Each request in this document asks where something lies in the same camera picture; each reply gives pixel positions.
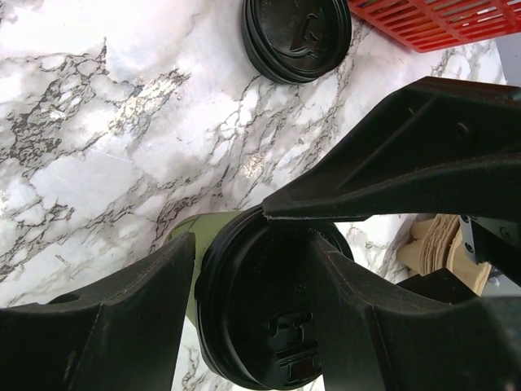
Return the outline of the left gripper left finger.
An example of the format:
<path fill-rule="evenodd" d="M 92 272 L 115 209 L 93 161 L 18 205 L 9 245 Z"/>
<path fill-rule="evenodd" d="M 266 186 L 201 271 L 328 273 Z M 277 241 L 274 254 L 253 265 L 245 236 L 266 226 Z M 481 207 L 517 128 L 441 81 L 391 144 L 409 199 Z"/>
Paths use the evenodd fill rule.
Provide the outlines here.
<path fill-rule="evenodd" d="M 184 233 L 46 304 L 3 309 L 2 389 L 171 389 L 194 259 Z"/>

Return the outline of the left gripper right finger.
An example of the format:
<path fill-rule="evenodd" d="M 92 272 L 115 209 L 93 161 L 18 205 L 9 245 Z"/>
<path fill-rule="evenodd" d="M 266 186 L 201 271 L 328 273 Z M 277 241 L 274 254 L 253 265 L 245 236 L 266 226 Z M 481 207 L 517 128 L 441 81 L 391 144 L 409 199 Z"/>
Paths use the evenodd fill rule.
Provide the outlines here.
<path fill-rule="evenodd" d="M 520 300 L 449 304 L 388 282 L 321 237 L 313 318 L 328 390 L 517 390 Z"/>

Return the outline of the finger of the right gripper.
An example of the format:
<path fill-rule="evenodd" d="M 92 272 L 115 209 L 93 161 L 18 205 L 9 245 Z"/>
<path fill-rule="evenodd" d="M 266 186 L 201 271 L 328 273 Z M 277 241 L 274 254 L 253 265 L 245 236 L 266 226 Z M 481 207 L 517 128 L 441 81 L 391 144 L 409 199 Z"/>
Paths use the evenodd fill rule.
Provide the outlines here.
<path fill-rule="evenodd" d="M 479 299 L 455 274 L 446 268 L 428 275 L 414 275 L 397 284 L 395 301 L 406 304 L 461 304 Z"/>
<path fill-rule="evenodd" d="M 520 219 L 520 90 L 424 77 L 263 200 L 273 220 L 445 213 Z"/>

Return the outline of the cardboard cup carrier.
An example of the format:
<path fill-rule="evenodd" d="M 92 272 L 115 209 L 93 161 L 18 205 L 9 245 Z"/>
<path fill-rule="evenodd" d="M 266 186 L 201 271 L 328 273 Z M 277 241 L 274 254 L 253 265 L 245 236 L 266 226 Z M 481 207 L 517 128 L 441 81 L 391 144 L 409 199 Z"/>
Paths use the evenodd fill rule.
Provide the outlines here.
<path fill-rule="evenodd" d="M 446 268 L 476 295 L 483 293 L 492 267 L 487 262 L 475 264 L 467 256 L 458 216 L 437 214 L 415 222 L 409 233 L 411 241 L 398 249 L 396 258 L 411 276 Z"/>

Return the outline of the black coffee lid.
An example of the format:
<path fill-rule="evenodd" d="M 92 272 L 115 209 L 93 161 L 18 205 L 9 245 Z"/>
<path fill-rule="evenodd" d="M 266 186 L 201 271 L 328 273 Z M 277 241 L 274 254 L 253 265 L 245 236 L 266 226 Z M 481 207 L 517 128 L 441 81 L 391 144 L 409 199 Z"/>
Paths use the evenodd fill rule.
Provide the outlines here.
<path fill-rule="evenodd" d="M 316 235 L 349 255 L 331 222 L 270 223 L 259 207 L 193 225 L 195 326 L 211 371 L 253 390 L 293 390 L 322 373 L 304 251 Z"/>

